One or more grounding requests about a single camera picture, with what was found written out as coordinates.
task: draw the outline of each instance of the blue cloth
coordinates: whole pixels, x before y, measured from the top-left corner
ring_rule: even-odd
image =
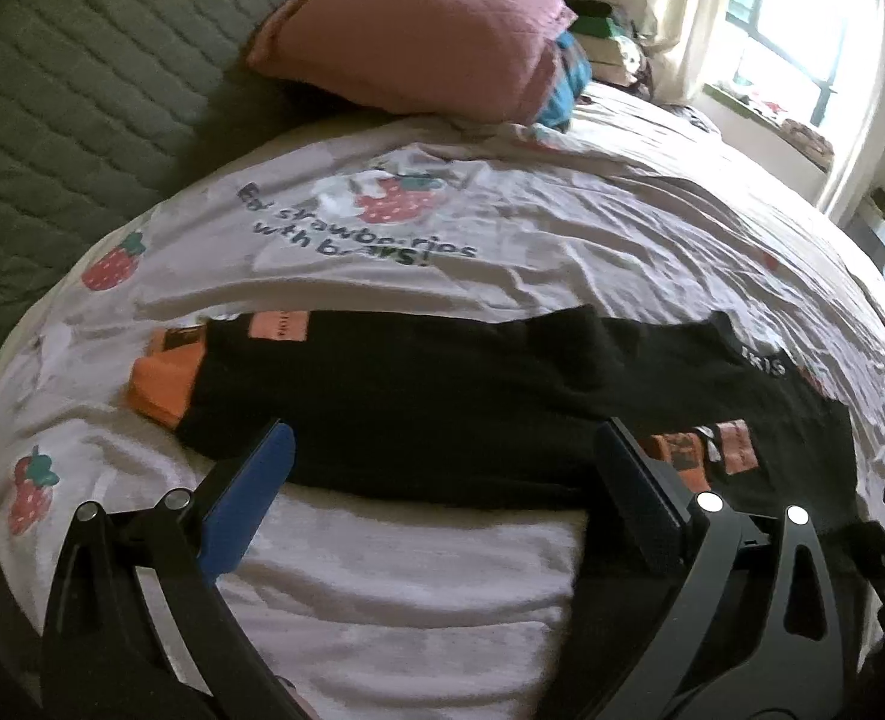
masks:
[[[592,79],[592,67],[583,47],[578,45],[569,31],[556,38],[556,45],[559,47],[562,73],[536,121],[545,127],[561,129],[572,119],[575,101]]]

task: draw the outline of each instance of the green quilted blanket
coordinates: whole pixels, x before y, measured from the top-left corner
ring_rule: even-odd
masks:
[[[99,238],[301,124],[244,68],[285,0],[0,0],[0,345]]]

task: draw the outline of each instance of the metal screw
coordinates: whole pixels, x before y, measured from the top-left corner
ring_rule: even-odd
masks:
[[[96,514],[98,514],[98,503],[95,503],[95,501],[86,501],[76,509],[76,519],[79,522],[88,522]]]
[[[180,509],[185,509],[189,506],[191,499],[193,499],[193,495],[189,490],[177,488],[177,490],[170,490],[166,493],[166,497],[163,500],[165,501],[167,509],[172,509],[174,512],[178,512]]]

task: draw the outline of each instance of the white bed sheet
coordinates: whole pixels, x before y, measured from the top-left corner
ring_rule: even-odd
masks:
[[[605,316],[681,322],[723,309],[744,341],[783,346],[850,406],[863,511],[885,525],[885,329],[866,297],[885,314],[881,278],[860,274],[868,288],[857,285],[845,262],[862,263],[839,255],[844,236],[741,155],[625,95],[591,94],[573,137],[543,132],[542,146],[525,128],[406,119],[275,158],[264,149],[250,167],[182,191],[94,247],[0,357],[0,561],[36,626],[77,504],[146,507],[194,487],[208,467],[124,407],[148,333],[239,311],[502,320],[591,303]],[[331,228],[311,222],[358,229],[350,200],[378,194],[386,171],[441,177],[445,201],[367,226],[393,242],[436,236],[457,252],[426,255],[426,266],[323,253]],[[239,202],[251,182],[271,206]],[[306,247],[274,220],[296,207],[314,214],[302,220]],[[84,288],[81,272],[131,230],[148,248],[132,278],[102,293]],[[60,481],[49,514],[13,536],[13,467],[34,445]],[[484,514],[289,486],[220,589],[273,670],[326,720],[524,718],[551,675],[583,527],[582,512]]]

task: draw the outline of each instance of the pink fabric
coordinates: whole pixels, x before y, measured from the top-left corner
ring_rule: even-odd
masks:
[[[573,20],[562,0],[289,0],[247,61],[391,113],[529,124]]]

